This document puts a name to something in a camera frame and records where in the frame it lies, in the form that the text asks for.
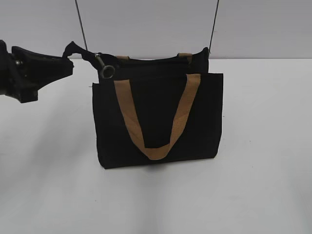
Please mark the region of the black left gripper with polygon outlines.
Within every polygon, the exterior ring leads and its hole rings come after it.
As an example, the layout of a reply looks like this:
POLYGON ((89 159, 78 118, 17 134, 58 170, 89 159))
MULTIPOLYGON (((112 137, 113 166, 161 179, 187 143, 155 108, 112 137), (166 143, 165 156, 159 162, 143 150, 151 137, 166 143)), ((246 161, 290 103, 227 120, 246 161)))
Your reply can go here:
POLYGON ((19 74, 16 60, 0 41, 0 94, 17 98, 20 103, 37 101, 44 86, 73 74, 73 63, 68 58, 35 53, 12 46, 12 54, 22 62, 19 74))

